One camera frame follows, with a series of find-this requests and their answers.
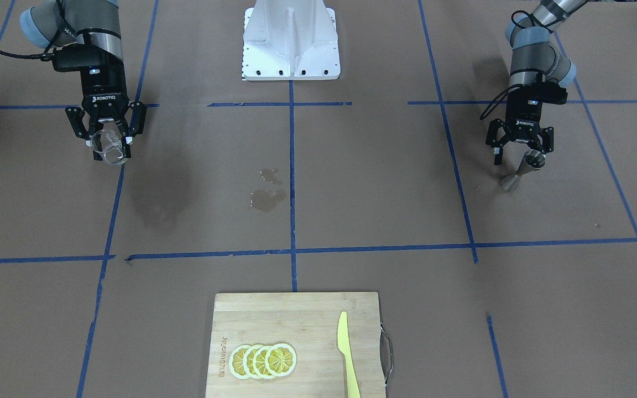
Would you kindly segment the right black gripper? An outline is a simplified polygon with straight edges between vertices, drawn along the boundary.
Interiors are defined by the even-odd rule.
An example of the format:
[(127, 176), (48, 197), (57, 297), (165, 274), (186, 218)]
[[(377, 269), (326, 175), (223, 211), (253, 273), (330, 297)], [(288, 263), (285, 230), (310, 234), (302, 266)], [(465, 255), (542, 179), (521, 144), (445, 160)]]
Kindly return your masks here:
[[(101, 161), (101, 119), (112, 119), (125, 145), (131, 145), (137, 134), (142, 134), (148, 107), (142, 102), (131, 102), (127, 96), (126, 71), (122, 64), (85, 65), (80, 68), (83, 100), (80, 107), (66, 107), (65, 114), (74, 134), (85, 141), (93, 151), (93, 159)], [(131, 112), (127, 123), (126, 112)], [(88, 114), (88, 124), (83, 122)]]

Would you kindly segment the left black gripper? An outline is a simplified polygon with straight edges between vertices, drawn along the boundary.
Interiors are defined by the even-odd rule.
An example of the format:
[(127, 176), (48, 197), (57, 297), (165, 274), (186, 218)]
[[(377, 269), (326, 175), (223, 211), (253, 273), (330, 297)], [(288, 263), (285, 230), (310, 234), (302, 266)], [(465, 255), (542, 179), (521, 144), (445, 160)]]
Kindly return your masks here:
[(508, 143), (524, 143), (542, 154), (554, 151), (554, 128), (540, 128), (541, 99), (535, 91), (509, 91), (505, 120), (490, 121), (485, 144), (493, 149), (493, 164), (501, 166)]

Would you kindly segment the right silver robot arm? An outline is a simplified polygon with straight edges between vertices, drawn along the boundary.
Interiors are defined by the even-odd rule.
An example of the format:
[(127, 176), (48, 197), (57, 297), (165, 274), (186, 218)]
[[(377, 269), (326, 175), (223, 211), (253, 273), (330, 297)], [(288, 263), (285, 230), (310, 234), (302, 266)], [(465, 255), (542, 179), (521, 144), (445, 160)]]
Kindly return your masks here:
[(143, 132), (147, 106), (127, 95), (119, 4), (116, 1), (45, 1), (21, 13), (19, 24), (43, 60), (58, 72), (77, 71), (80, 106), (67, 107), (74, 134), (96, 161), (122, 165)]

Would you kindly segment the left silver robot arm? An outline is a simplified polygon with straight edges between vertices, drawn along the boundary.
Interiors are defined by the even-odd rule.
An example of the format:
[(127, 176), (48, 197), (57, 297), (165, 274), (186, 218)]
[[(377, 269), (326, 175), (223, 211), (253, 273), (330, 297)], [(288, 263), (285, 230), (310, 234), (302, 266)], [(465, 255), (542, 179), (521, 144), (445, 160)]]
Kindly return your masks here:
[(506, 100), (505, 118), (489, 123), (485, 144), (501, 165), (506, 143), (524, 143), (547, 154), (554, 150), (554, 129), (540, 126), (544, 103), (563, 105), (576, 78), (576, 66), (554, 45), (552, 34), (586, 1), (541, 1), (533, 12), (515, 11), (505, 37), (511, 47), (510, 83), (481, 113), (486, 119)]

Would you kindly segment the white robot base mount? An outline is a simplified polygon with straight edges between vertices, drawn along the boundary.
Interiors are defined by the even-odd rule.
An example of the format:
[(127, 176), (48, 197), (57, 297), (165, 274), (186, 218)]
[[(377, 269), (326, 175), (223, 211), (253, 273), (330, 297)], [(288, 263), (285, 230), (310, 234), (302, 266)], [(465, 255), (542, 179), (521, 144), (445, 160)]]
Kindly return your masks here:
[(336, 13), (325, 2), (257, 1), (243, 22), (243, 80), (339, 79)]

